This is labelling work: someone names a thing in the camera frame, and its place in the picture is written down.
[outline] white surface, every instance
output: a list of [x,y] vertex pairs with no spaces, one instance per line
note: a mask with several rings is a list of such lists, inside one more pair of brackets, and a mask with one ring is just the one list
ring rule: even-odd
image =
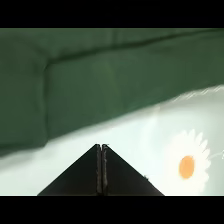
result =
[[94,144],[109,146],[166,194],[165,148],[182,130],[203,132],[211,149],[209,184],[202,195],[222,191],[224,87],[194,92],[51,141],[43,149],[0,159],[0,195],[37,195]]

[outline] white flower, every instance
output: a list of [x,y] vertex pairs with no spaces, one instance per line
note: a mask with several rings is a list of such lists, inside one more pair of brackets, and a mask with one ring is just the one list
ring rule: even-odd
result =
[[195,136],[191,130],[178,134],[167,148],[165,166],[165,195],[198,195],[208,181],[206,169],[211,162],[202,133]]

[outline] flower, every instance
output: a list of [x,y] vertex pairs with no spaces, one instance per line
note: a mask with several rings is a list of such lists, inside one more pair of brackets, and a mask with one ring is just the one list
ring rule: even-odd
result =
[[203,191],[211,164],[206,147],[207,140],[202,141],[202,133],[195,136],[195,130],[173,138],[166,151],[166,195],[199,195]]

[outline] dark green fabric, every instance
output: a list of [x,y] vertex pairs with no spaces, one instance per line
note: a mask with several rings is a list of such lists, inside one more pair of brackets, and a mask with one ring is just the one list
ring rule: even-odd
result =
[[213,28],[0,29],[0,151],[224,82]]

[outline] orange flower center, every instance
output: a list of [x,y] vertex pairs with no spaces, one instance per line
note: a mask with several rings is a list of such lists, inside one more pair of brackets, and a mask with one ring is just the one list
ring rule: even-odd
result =
[[182,178],[188,179],[194,173],[194,159],[192,156],[185,156],[179,165],[179,173]]

